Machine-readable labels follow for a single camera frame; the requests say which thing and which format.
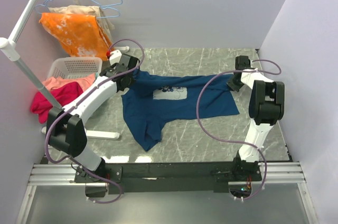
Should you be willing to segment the blue t-shirt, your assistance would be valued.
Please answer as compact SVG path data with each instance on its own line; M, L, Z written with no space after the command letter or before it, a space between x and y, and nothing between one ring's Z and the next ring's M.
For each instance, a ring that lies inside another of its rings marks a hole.
M239 114L227 85L230 75L168 77L141 71L122 96L123 117L135 141L149 151L174 120Z

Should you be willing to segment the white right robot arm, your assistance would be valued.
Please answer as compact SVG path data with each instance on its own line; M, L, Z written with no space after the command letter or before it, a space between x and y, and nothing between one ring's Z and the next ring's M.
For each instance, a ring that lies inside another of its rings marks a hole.
M237 181L260 177L259 160L267 135L284 116L285 84L265 77L251 66L248 56L235 58L235 73L227 82L238 92L246 85L251 89L248 107L249 129L244 144L233 159L232 176Z

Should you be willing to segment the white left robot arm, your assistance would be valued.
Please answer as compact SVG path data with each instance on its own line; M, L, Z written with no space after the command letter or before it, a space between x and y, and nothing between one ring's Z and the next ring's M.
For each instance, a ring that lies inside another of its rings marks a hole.
M62 108L48 113L45 136L45 154L51 163L48 147L52 146L87 169L87 177L94 183L107 177L106 163L88 145L85 124L93 113L117 92L134 82L134 71L140 59L122 53L119 61L104 69L94 83L79 97Z

